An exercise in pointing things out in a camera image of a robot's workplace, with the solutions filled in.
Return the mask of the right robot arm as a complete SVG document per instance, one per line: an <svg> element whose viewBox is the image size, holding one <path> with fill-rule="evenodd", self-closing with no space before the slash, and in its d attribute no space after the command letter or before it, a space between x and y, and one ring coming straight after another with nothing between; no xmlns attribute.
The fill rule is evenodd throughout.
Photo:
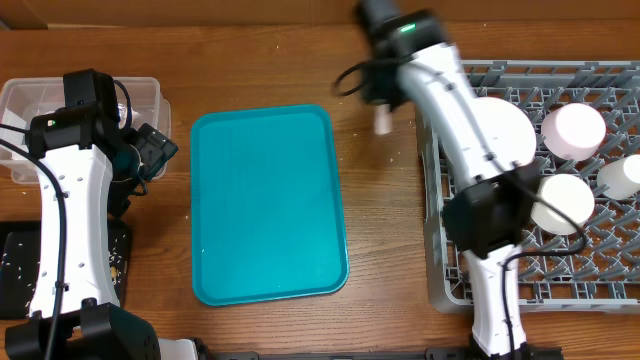
<svg viewBox="0 0 640 360"><path fill-rule="evenodd" d="M541 177L498 145L458 49L433 14L404 14L394 2L376 0L360 1L357 12L372 47L361 86L365 100L391 107L413 102L448 160L456 193L441 219L467 262L473 344L482 358L528 359L517 270Z"/></svg>

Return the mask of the white plastic fork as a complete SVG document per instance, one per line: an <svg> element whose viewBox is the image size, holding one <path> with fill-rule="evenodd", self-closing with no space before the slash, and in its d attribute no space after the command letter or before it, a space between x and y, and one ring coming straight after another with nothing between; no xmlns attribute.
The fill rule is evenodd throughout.
<svg viewBox="0 0 640 360"><path fill-rule="evenodd" d="M393 120L390 106L380 104L374 107L374 133L383 136L392 132Z"/></svg>

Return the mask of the large pink plate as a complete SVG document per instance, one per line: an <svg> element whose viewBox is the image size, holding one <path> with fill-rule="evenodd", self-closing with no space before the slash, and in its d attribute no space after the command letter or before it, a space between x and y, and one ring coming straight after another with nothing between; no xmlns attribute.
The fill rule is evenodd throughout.
<svg viewBox="0 0 640 360"><path fill-rule="evenodd" d="M474 105L489 147L505 169L511 169L513 163L525 166L534 160L536 133L522 110L494 97L478 97Z"/></svg>

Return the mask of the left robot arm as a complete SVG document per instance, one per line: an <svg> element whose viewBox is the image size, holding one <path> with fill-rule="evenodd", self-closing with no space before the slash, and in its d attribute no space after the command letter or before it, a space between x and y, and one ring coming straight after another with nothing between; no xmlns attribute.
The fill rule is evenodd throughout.
<svg viewBox="0 0 640 360"><path fill-rule="evenodd" d="M33 118L26 146L3 141L37 169L41 250L29 320L5 332L11 359L205 359L197 338L161 339L124 310L111 278L108 218L178 151L149 124L133 128L117 95L126 87L86 69L63 77L63 107Z"/></svg>

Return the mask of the white bowl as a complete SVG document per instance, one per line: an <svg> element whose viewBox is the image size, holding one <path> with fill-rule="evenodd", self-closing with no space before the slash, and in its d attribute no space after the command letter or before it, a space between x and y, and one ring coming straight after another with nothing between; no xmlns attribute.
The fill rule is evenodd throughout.
<svg viewBox="0 0 640 360"><path fill-rule="evenodd" d="M590 187L579 177L557 174L544 177L538 196L582 226L591 217L595 199ZM534 223L546 232L570 235L575 228L543 204L536 202L531 217Z"/></svg>

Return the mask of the pink bowl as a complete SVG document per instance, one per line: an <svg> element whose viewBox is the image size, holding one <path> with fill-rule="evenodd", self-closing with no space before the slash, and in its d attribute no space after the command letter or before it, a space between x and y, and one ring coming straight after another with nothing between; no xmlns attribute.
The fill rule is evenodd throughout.
<svg viewBox="0 0 640 360"><path fill-rule="evenodd" d="M545 146L565 160L590 158L600 147L605 134L602 115L582 103L571 103L553 111L541 125Z"/></svg>

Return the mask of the pale green cup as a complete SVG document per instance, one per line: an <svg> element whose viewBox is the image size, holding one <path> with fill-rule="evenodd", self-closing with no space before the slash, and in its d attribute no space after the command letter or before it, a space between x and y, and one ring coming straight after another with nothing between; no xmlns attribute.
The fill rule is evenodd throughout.
<svg viewBox="0 0 640 360"><path fill-rule="evenodd" d="M630 155L602 167L597 174L597 185L605 185L603 194L614 200L630 198L639 191L639 154Z"/></svg>

